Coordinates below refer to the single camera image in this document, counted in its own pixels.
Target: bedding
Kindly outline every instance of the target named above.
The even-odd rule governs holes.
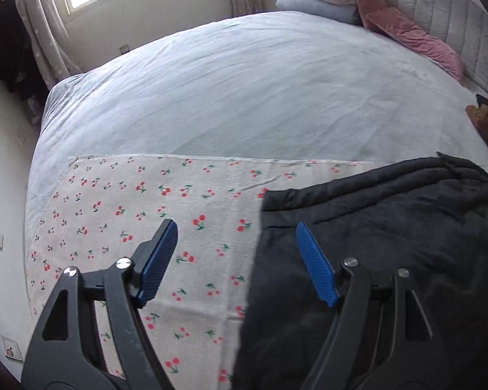
[[[318,16],[262,13],[179,32],[53,88],[31,166],[25,239],[70,157],[394,163],[441,151],[488,164],[465,113],[475,103],[428,59]]]
[[[446,42],[466,75],[488,92],[488,14],[473,0],[387,0],[433,37]]]
[[[335,5],[320,0],[277,0],[276,4],[279,10],[313,14],[349,25],[359,26],[362,24],[357,6]]]

